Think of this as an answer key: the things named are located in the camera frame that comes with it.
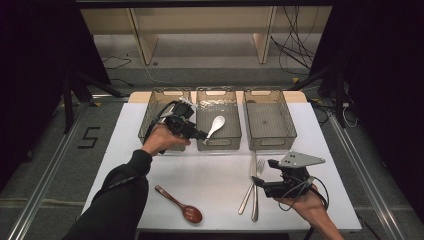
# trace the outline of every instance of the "white spoon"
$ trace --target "white spoon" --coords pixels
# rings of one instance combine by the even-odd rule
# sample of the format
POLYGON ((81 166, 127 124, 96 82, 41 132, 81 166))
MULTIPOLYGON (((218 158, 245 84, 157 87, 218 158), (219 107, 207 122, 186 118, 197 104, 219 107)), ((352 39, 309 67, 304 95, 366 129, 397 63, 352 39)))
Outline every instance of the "white spoon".
POLYGON ((225 118, 224 118, 223 116, 217 116, 217 117, 213 120, 211 130, 209 131, 209 134, 208 134, 208 136, 206 137, 205 141, 203 141, 203 144, 205 144, 205 145, 206 145, 206 143, 207 143, 208 139, 210 138, 210 136, 212 136, 212 134, 213 134, 216 130, 218 130, 218 129, 222 128, 222 126, 224 126, 224 123, 225 123, 225 118))

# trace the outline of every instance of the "gray carpet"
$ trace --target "gray carpet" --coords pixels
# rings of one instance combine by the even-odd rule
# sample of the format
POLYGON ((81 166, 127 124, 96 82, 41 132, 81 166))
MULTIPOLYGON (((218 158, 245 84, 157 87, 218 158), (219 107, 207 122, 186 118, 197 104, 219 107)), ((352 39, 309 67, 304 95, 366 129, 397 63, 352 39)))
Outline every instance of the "gray carpet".
MULTIPOLYGON (((112 86, 123 93, 162 86, 162 84, 151 81, 143 69, 108 70, 108 73, 111 78, 120 78, 134 85, 131 87, 121 81, 113 81, 112 86)), ((226 85, 229 81, 239 89, 247 85, 265 85, 265 80, 267 85, 280 85, 286 88, 293 84, 291 80, 293 75, 281 69, 161 69, 160 71, 151 71, 151 75, 153 78, 171 80, 174 83, 178 82, 181 85, 191 87, 208 86, 212 83, 214 85, 226 85)), ((90 90, 94 94, 102 93, 102 91, 94 87, 90 87, 90 90)), ((314 98, 316 97, 316 89, 306 91, 305 94, 314 98)), ((59 239, 79 216, 101 164, 123 103, 102 100, 98 106, 86 109, 65 158, 25 239, 59 239), (78 146, 91 144, 91 141, 87 142, 87 140, 82 139, 88 127, 100 127, 100 129, 90 130, 89 132, 90 136, 97 137, 98 140, 94 148, 79 149, 78 146)), ((316 115, 318 121, 326 119, 326 115, 320 110, 316 110, 316 115)), ((0 228, 0 239, 6 239, 13 223, 25 206, 25 201, 31 196, 40 181, 63 137, 63 130, 64 109, 59 106, 57 114, 52 117, 44 135, 34 149, 33 160, 21 164, 0 195, 0 224, 2 226, 0 228)), ((322 131, 357 213, 381 238, 387 239, 387 234, 370 204, 332 124, 330 122, 324 123, 322 131)), ((384 199, 398 219, 406 239, 422 239, 422 236, 424 236, 422 223, 397 188, 390 173, 380 164, 379 155, 367 133, 360 124, 355 128, 347 128, 347 131, 363 157, 368 170, 372 172, 373 180, 381 189, 384 199)), ((305 233, 290 233, 289 236, 290 239, 303 239, 305 233)), ((344 236, 346 239, 375 239, 371 231, 365 227, 360 232, 345 233, 344 236)), ((219 237, 221 239, 248 239, 244 235, 219 237)), ((272 239, 274 237, 261 235, 256 239, 272 239)), ((311 239, 321 239, 321 237, 318 234, 314 234, 311 239)))

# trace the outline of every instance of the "fork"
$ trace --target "fork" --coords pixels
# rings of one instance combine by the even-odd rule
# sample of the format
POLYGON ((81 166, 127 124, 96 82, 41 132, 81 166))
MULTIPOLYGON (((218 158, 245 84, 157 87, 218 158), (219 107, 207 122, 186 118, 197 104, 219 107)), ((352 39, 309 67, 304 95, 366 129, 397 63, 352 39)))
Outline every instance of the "fork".
MULTIPOLYGON (((256 176, 259 177, 262 174, 262 171, 264 170, 264 166, 265 166, 265 160, 259 159, 259 161, 257 162, 257 167, 256 167, 256 176)), ((250 184, 249 189, 247 190, 246 195, 244 196, 243 202, 240 205, 240 209, 239 209, 239 215, 243 214, 244 209, 246 208, 246 204, 247 204, 247 200, 249 199, 250 193, 252 192, 254 183, 252 181, 252 184, 250 184)))

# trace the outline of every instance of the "black sleeve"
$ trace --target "black sleeve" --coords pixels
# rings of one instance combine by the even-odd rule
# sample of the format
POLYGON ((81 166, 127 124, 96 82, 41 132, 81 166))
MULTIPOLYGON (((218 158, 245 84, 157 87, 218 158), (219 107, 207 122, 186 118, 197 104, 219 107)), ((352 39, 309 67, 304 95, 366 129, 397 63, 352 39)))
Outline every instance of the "black sleeve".
POLYGON ((149 185, 145 176, 151 162, 148 153, 136 150, 127 164, 109 172, 102 189, 124 179, 140 177, 99 195, 63 239, 133 240, 147 201, 149 185))

